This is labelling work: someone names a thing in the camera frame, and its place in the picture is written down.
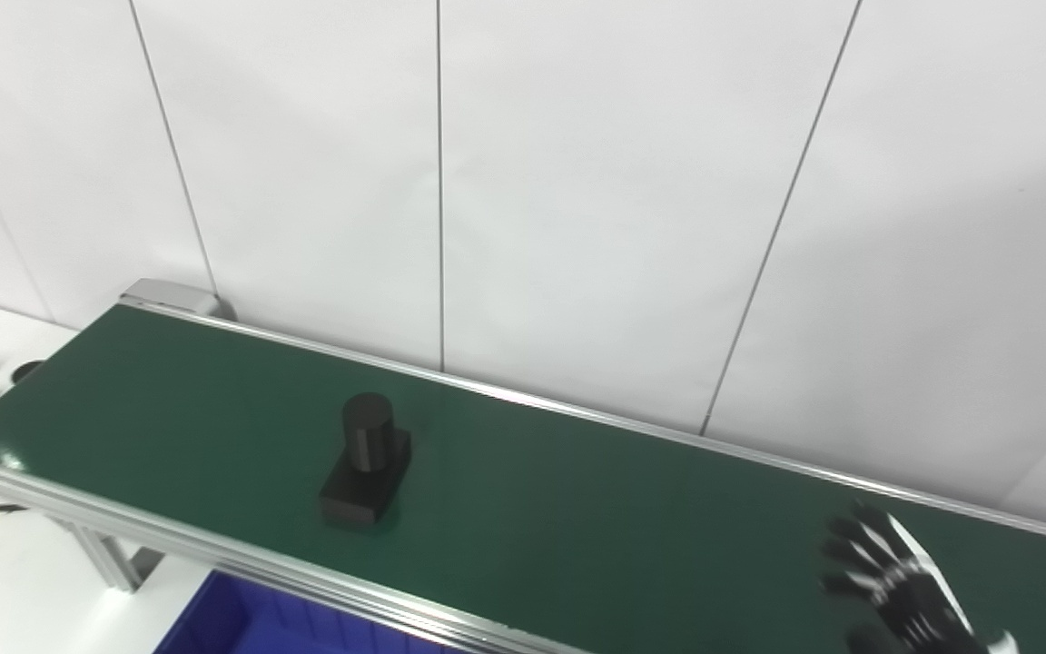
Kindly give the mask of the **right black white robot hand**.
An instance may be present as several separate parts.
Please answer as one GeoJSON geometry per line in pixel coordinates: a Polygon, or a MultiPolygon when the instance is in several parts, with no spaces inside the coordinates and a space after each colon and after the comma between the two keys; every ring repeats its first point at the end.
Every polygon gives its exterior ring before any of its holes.
{"type": "Polygon", "coordinates": [[[977,634],[933,555],[888,510],[856,502],[831,518],[821,552],[841,567],[819,579],[825,595],[859,600],[883,623],[850,629],[851,653],[1020,651],[1008,630],[977,634]]]}

